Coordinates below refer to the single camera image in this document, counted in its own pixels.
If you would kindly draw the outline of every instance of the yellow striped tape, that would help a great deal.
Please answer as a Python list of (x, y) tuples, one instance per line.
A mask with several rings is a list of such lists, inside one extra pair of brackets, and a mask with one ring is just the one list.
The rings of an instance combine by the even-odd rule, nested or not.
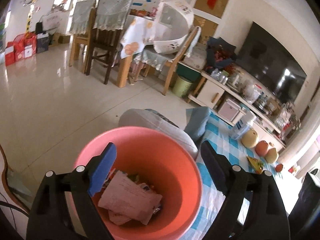
[(32, 12), (34, 10), (34, 3), (35, 3), (36, 0), (32, 0), (31, 2), (31, 8), (30, 8), (30, 12), (28, 13), (28, 20), (27, 20), (27, 29), (26, 29), (26, 33), (29, 32), (29, 29), (30, 29), (30, 23), (31, 23), (31, 18), (32, 18)]

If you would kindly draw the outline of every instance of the red gift bag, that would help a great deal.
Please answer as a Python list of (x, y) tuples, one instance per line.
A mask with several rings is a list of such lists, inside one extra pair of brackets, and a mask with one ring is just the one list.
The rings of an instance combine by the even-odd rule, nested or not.
[(7, 44), (7, 47), (4, 50), (4, 59), (5, 59), (5, 65), (9, 66), (13, 63), (15, 63), (14, 59), (14, 47), (13, 42), (9, 41)]
[(25, 34), (20, 34), (13, 40), (14, 59), (16, 62), (24, 59), (24, 36)]
[(25, 49), (28, 48), (28, 53), (25, 53), (25, 57), (31, 57), (36, 54), (37, 50), (37, 36), (34, 33), (27, 33), (24, 37)]

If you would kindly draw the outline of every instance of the white floor tile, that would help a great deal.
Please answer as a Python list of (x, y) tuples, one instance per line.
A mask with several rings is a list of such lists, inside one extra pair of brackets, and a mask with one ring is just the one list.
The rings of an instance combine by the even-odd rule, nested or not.
[(185, 109), (193, 107), (168, 91), (155, 77), (118, 88), (112, 70), (93, 64), (90, 76), (79, 70), (81, 58), (68, 67), (69, 46), (59, 45), (7, 68), (0, 66), (0, 143), (9, 165), (36, 192), (49, 170), (72, 171), (81, 149), (94, 137), (116, 128), (130, 108), (152, 108), (180, 128)]

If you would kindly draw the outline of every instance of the blue gripper pad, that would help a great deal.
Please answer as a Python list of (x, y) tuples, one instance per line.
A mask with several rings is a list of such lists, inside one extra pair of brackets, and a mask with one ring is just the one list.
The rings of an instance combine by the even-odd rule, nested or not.
[(87, 164), (86, 168), (88, 168), (90, 179), (88, 194), (90, 197), (93, 197), (94, 194), (101, 191), (116, 157), (116, 146), (110, 142), (99, 156), (92, 157)]

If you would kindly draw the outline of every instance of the blue checkered cloth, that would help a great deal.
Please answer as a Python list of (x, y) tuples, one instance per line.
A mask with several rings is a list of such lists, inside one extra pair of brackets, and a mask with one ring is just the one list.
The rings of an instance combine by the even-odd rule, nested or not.
[[(245, 171), (254, 173), (254, 169), (250, 166), (247, 155), (260, 159), (264, 163), (264, 169), (271, 171), (274, 177), (281, 178), (280, 173), (276, 173), (274, 164), (267, 163), (263, 158), (260, 158), (255, 152), (244, 147), (240, 141), (233, 140), (229, 137), (229, 130), (232, 127), (226, 124), (223, 120), (217, 117), (214, 113), (210, 114), (206, 124), (203, 141), (207, 140), (212, 145), (213, 149), (221, 155), (225, 155), (232, 165), (239, 165)], [(214, 219), (216, 218), (225, 196), (219, 192), (211, 176), (204, 165), (201, 155), (198, 155), (196, 164), (199, 168), (202, 179), (202, 198), (198, 216), (191, 228), (180, 238), (180, 240), (200, 240), (204, 237)], [(243, 224), (247, 216), (249, 201), (244, 199), (238, 221)]]

